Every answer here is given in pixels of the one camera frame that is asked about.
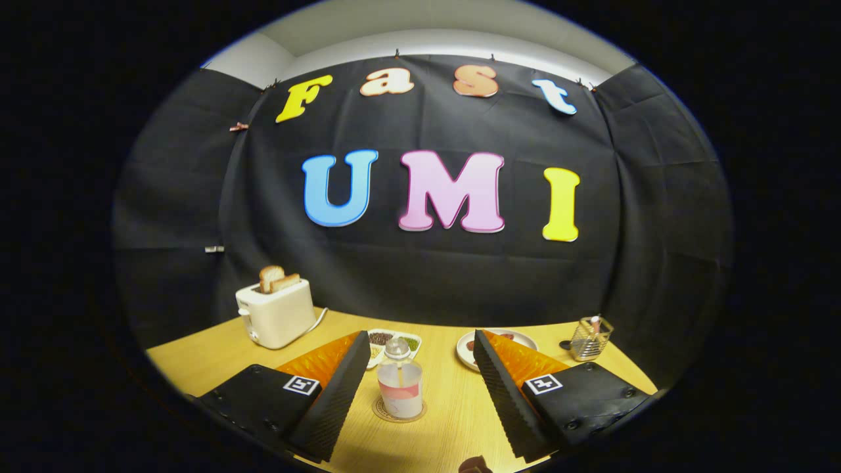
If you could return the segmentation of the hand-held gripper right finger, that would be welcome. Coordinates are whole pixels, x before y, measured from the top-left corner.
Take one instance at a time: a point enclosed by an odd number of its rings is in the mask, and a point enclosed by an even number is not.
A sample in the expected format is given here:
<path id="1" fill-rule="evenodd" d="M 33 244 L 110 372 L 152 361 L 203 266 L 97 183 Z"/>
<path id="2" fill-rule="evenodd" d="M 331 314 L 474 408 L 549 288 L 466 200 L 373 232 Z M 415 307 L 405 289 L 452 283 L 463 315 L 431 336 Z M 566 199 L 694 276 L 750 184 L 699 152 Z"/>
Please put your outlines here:
<path id="1" fill-rule="evenodd" d="M 568 454 L 639 416 L 658 396 L 594 362 L 574 367 L 489 330 L 474 357 L 516 457 Z"/>

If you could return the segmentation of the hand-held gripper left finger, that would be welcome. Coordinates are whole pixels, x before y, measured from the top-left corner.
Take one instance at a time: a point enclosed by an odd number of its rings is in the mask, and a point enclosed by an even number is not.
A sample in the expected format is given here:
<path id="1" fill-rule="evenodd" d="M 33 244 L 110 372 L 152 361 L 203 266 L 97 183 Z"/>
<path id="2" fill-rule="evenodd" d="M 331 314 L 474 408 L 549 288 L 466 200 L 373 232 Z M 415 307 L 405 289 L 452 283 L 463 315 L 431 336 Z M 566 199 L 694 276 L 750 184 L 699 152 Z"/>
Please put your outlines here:
<path id="1" fill-rule="evenodd" d="M 253 363 L 193 403 L 265 448 L 321 463 L 331 458 L 370 353 L 369 333 L 358 330 L 277 368 Z"/>

